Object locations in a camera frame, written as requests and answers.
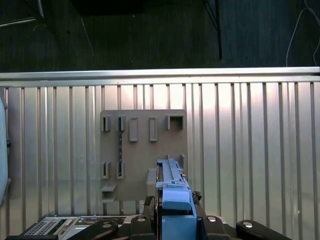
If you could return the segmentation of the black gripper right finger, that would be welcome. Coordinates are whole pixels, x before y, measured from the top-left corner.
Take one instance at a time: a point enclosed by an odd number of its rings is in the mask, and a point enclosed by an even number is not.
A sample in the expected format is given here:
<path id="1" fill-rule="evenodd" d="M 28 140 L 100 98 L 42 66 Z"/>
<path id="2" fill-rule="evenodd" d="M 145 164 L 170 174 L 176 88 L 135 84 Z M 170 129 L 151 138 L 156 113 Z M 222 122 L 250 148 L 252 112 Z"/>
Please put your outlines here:
<path id="1" fill-rule="evenodd" d="M 200 204 L 201 198 L 199 191 L 192 192 L 197 214 L 198 240 L 290 240 L 289 237 L 253 220 L 241 220 L 232 227 L 221 216 L 207 215 Z"/>

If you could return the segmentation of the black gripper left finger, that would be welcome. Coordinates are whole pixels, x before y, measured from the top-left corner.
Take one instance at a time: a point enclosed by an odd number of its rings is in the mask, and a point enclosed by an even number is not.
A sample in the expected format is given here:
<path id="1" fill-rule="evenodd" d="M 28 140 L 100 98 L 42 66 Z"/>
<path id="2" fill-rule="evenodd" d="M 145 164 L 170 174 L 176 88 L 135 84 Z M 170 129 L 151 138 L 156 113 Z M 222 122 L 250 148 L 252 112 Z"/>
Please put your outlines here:
<path id="1" fill-rule="evenodd" d="M 147 196 L 143 213 L 130 215 L 122 225 L 102 219 L 72 236 L 73 240 L 155 240 L 155 197 Z"/>

